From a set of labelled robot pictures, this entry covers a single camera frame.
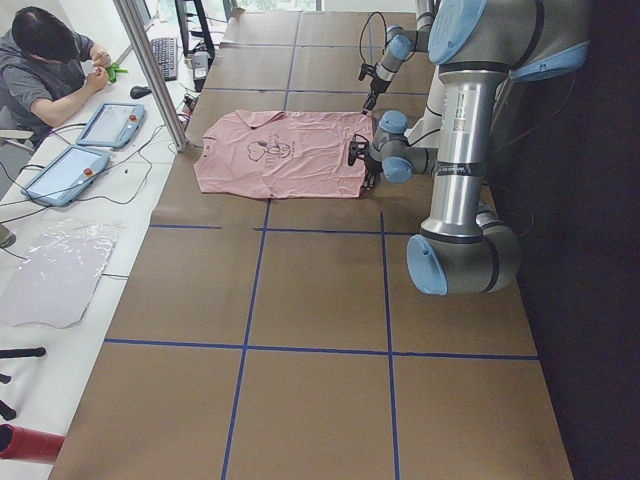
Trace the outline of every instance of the metal pole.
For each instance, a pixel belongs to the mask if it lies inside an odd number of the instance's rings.
[[[149,88],[151,88],[153,96],[156,99],[160,115],[169,130],[176,150],[181,152],[187,145],[188,140],[184,133],[184,128],[178,119],[167,86],[164,83],[160,67],[158,67],[153,52],[151,51],[151,45],[149,44],[147,33],[142,25],[142,19],[138,14],[138,10],[133,0],[113,0],[113,3],[118,10],[122,25],[127,31],[127,35],[129,35],[131,46],[136,53],[136,57],[138,57],[142,72],[149,83]]]

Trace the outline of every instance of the clear plastic bag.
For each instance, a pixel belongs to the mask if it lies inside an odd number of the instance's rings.
[[[91,301],[119,227],[67,219],[36,237],[0,297],[0,325],[78,323]]]

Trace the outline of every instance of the cable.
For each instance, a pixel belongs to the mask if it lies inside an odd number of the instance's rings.
[[[2,220],[2,222],[0,222],[0,223],[9,223],[9,222],[15,222],[16,220],[22,220],[23,218],[27,218],[27,217],[30,217],[31,215],[35,215],[36,213],[40,213],[40,212],[46,210],[49,207],[51,207],[51,205],[46,205],[46,206],[42,207],[41,209],[36,210],[35,212],[25,213],[24,215],[20,215],[19,217],[10,218],[9,220]]]
[[[431,112],[431,114],[432,114],[432,115],[435,115],[436,117],[442,117],[442,114],[441,114],[441,113],[434,112],[433,110],[431,110],[431,107],[429,106],[429,104],[428,104],[428,103],[427,103],[427,110],[428,110],[429,112]]]
[[[198,14],[197,13],[187,13],[187,17],[197,17]],[[220,22],[220,23],[229,23],[226,20],[220,20],[218,18],[213,18],[213,17],[207,17],[205,16],[204,18],[206,18],[207,20],[213,20],[214,22]]]
[[[125,201],[119,201],[119,200],[114,200],[112,198],[106,197],[104,195],[96,195],[94,197],[89,197],[89,198],[77,198],[75,201],[77,201],[77,202],[88,202],[89,200],[102,199],[102,200],[107,200],[108,202],[111,202],[111,203],[115,203],[116,205],[127,205],[127,204],[131,203],[133,200],[135,200],[135,198],[138,196],[138,194],[140,193],[140,191],[142,190],[144,185],[147,183],[147,179],[149,178],[149,174],[151,173],[151,170],[153,169],[153,163],[151,163],[151,161],[149,161],[149,159],[142,154],[142,150],[145,147],[147,147],[153,141],[153,139],[158,135],[158,133],[160,133],[160,130],[162,130],[163,127],[164,127],[164,125],[158,125],[154,129],[153,133],[151,134],[151,138],[149,138],[149,140],[147,140],[140,148],[138,148],[135,152],[132,152],[124,160],[122,160],[122,161],[120,161],[118,163],[115,163],[112,166],[110,166],[108,168],[105,168],[102,172],[100,172],[100,173],[104,173],[105,171],[110,170],[112,168],[115,168],[118,165],[122,165],[124,162],[129,160],[135,154],[140,155],[140,157],[142,157],[142,159],[149,165],[149,167],[147,168],[147,171],[145,172],[144,177],[140,181],[140,185],[138,185],[138,188],[136,189],[134,194],[131,196],[131,198],[129,198],[128,200],[125,200]]]
[[[71,145],[71,142],[69,140],[67,140],[66,138],[64,138],[62,135],[60,135],[58,132],[51,130],[51,132],[58,137],[60,140],[62,140],[63,142],[65,142],[67,145]]]
[[[2,250],[4,253],[8,253],[9,255],[11,255],[12,257],[16,257],[19,258],[20,260],[26,260],[27,257],[21,257],[20,255],[10,252],[9,250],[7,250],[6,248],[0,248],[0,250]]]
[[[121,280],[127,280],[129,278],[129,275],[118,275],[116,273],[103,273],[102,276],[103,277],[110,277],[110,278],[117,278],[117,279],[121,279]]]
[[[516,136],[515,138],[509,140],[507,143],[505,143],[504,145],[502,145],[500,148],[498,148],[497,150],[494,150],[493,152],[491,152],[490,154],[487,155],[487,157],[492,157],[493,155],[500,153],[502,150],[504,150],[507,147],[510,147],[511,145],[513,145],[514,143],[519,142],[520,140],[522,140],[523,138],[525,138],[527,135],[529,135],[531,132],[533,132],[534,130],[537,130],[538,128],[540,128],[541,126],[547,124],[548,122],[550,122],[551,120],[553,120],[555,117],[557,117],[560,112],[564,109],[564,107],[567,106],[567,104],[569,103],[569,99],[571,98],[571,94],[573,93],[573,87],[576,84],[576,77],[577,74],[574,73],[572,75],[571,78],[571,85],[569,85],[569,91],[567,92],[567,95],[565,96],[564,100],[562,101],[562,103],[560,104],[560,106],[558,107],[558,109],[553,112],[548,118],[542,120],[540,123],[538,123],[537,125],[534,125],[533,127],[531,127],[530,129],[524,131],[523,133],[521,133],[520,135]]]
[[[69,128],[84,127],[84,126],[86,126],[86,125],[87,125],[87,124],[86,124],[86,122],[85,122],[85,123],[70,123],[69,125],[63,125],[63,126],[58,127],[58,128],[52,128],[51,130],[49,130],[49,133],[47,133],[46,137],[49,137],[49,136],[51,136],[51,135],[57,135],[58,137],[60,137],[60,135],[58,135],[58,132],[61,132],[61,131],[63,131],[63,130],[67,130],[67,129],[69,129]]]
[[[518,194],[515,190],[511,190],[510,188],[507,187],[503,187],[501,185],[491,185],[487,183],[487,186],[490,189],[496,189],[496,190],[502,190],[503,192],[507,192],[510,193],[511,195],[513,195],[516,198],[522,198],[524,199],[523,195]],[[531,204],[529,202],[527,202],[526,200],[524,201],[524,208],[527,210],[527,213],[529,214],[529,225],[527,225],[527,227],[520,233],[515,233],[514,235],[516,236],[516,238],[523,238],[525,236],[527,236],[529,233],[531,233],[531,231],[533,230],[533,227],[535,226],[535,214],[533,212],[533,208],[531,208]]]
[[[44,168],[45,168],[44,165],[37,165],[35,163],[29,163],[29,164],[24,165],[23,167],[21,167],[19,173],[22,173],[25,170],[33,170],[33,169],[43,170]]]
[[[153,140],[153,139],[158,135],[158,133],[160,132],[160,130],[161,130],[163,127],[164,127],[164,125],[158,125],[158,126],[155,128],[155,130],[153,131],[153,133],[152,133],[151,137],[149,138],[149,140],[147,140],[147,141],[146,141],[142,146],[140,146],[140,148],[138,148],[138,149],[137,149],[137,150],[135,150],[134,152],[131,152],[131,153],[130,153],[130,154],[129,154],[129,155],[128,155],[124,160],[121,160],[121,161],[119,161],[119,162],[117,162],[117,163],[114,163],[113,165],[111,165],[111,166],[109,166],[109,167],[105,168],[105,169],[104,169],[104,170],[102,170],[101,172],[98,172],[97,174],[95,174],[93,177],[90,177],[90,178],[88,178],[88,179],[86,179],[86,180],[84,181],[84,182],[91,182],[91,181],[95,180],[98,176],[103,175],[105,172],[107,172],[107,171],[111,170],[112,168],[115,168],[115,167],[117,167],[117,166],[119,166],[119,165],[123,164],[124,162],[126,162],[127,160],[129,160],[132,156],[134,156],[135,154],[139,154],[139,155],[140,155],[140,156],[145,160],[145,162],[147,162],[147,163],[149,164],[149,168],[148,168],[147,172],[145,173],[145,176],[144,176],[144,178],[142,179],[142,181],[141,181],[141,183],[140,183],[140,186],[138,187],[138,189],[136,190],[136,192],[134,193],[134,195],[133,195],[129,200],[127,200],[126,202],[119,202],[119,201],[117,201],[117,200],[112,200],[112,199],[110,199],[110,198],[108,198],[108,197],[105,197],[105,196],[96,196],[96,197],[91,197],[91,198],[86,198],[86,199],[75,199],[75,201],[83,202],[83,201],[87,201],[87,200],[93,200],[93,199],[96,199],[96,198],[103,198],[103,199],[105,199],[105,200],[108,200],[108,201],[113,202],[113,203],[117,203],[117,204],[119,204],[119,205],[126,205],[126,204],[128,204],[128,203],[132,202],[132,201],[135,199],[135,197],[138,195],[138,193],[140,192],[140,190],[142,189],[142,187],[144,186],[144,184],[145,184],[145,182],[146,182],[146,180],[147,180],[147,178],[148,178],[148,176],[149,176],[149,173],[151,172],[151,170],[152,170],[152,168],[153,168],[153,164],[152,164],[152,163],[151,163],[151,162],[150,162],[150,161],[149,161],[149,160],[148,160],[144,155],[142,155],[141,151],[142,151],[142,149],[143,149],[143,148],[145,148],[146,146],[148,146],[148,145],[151,143],[151,141],[152,141],[152,140]],[[26,192],[26,190],[24,189],[24,187],[23,187],[22,185],[20,185],[18,182],[16,182],[14,179],[12,179],[12,178],[9,176],[8,172],[6,171],[6,169],[5,169],[4,165],[2,164],[2,162],[1,162],[1,161],[0,161],[0,167],[1,167],[2,169],[4,169],[5,174],[7,175],[7,178],[9,178],[9,180],[11,180],[11,181],[12,181],[15,185],[17,185],[18,187],[20,187],[24,192]],[[9,206],[9,205],[16,205],[16,204],[19,204],[19,203],[25,203],[25,202],[29,202],[29,201],[34,202],[34,203],[37,203],[37,204],[39,204],[39,205],[42,205],[41,203],[38,203],[38,201],[37,201],[37,200],[39,200],[40,198],[47,197],[47,196],[52,195],[52,194],[55,194],[55,193],[66,192],[67,190],[71,190],[71,189],[73,189],[73,188],[78,187],[78,185],[82,185],[84,182],[79,183],[79,184],[72,185],[72,186],[67,187],[67,188],[63,188],[62,190],[57,190],[57,191],[55,191],[55,192],[48,192],[48,193],[46,193],[46,194],[39,195],[39,196],[37,196],[37,197],[31,196],[31,195],[29,195],[29,194],[27,193],[28,198],[26,198],[26,199],[24,199],[24,200],[18,200],[18,201],[15,201],[15,202],[3,203],[3,204],[0,204],[0,207],[5,207],[5,206]],[[13,220],[18,220],[18,219],[20,219],[20,218],[28,217],[29,215],[33,215],[33,214],[35,214],[35,213],[37,213],[37,212],[39,212],[39,211],[41,211],[41,210],[37,210],[36,212],[33,212],[33,213],[30,213],[30,214],[24,215],[24,216],[22,216],[22,217],[17,217],[17,218],[14,218],[14,219],[12,219],[12,220],[7,220],[7,221],[8,221],[8,222],[10,222],[10,221],[13,221]]]
[[[189,87],[187,87],[186,85],[183,85],[180,82],[178,82],[178,85],[180,85],[182,88],[184,88],[185,92],[198,93],[196,90],[193,90],[192,88],[189,88]]]
[[[410,143],[410,144],[409,144],[409,146],[410,146],[410,147],[413,147],[413,146],[414,146],[416,143],[418,143],[420,140],[424,139],[425,137],[428,137],[429,135],[433,135],[434,133],[439,132],[439,131],[440,131],[440,129],[439,129],[439,128],[436,128],[436,129],[434,129],[434,130],[431,130],[430,132],[427,132],[427,133],[425,133],[424,135],[422,135],[422,136],[421,136],[420,138],[418,138],[415,142]]]
[[[382,13],[378,11],[372,12],[369,14],[369,18],[367,18],[367,21],[364,23],[364,27],[362,27],[362,31],[360,32],[360,41],[358,42],[358,53],[360,53],[360,58],[362,59],[362,63],[367,63],[367,61],[364,59],[364,55],[362,54],[362,39],[364,38],[364,32],[369,26],[369,23],[371,22],[371,19],[373,18],[374,15],[380,16],[380,18],[382,19],[382,25],[384,26],[384,48],[382,49],[383,54],[384,54],[384,49],[387,47],[387,21],[384,19],[384,15],[382,15]]]

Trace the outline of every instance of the man's hand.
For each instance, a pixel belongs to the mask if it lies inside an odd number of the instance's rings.
[[[87,88],[96,93],[102,90],[109,81],[107,71],[102,67],[97,67],[94,73],[87,75]]]
[[[111,65],[111,57],[106,50],[103,49],[93,49],[91,52],[91,60],[93,60],[94,67],[107,68]]]

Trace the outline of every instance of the dark hair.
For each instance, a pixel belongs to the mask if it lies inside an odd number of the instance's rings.
[[[61,62],[78,58],[78,44],[73,32],[41,8],[18,10],[11,33],[16,44],[27,53]]]

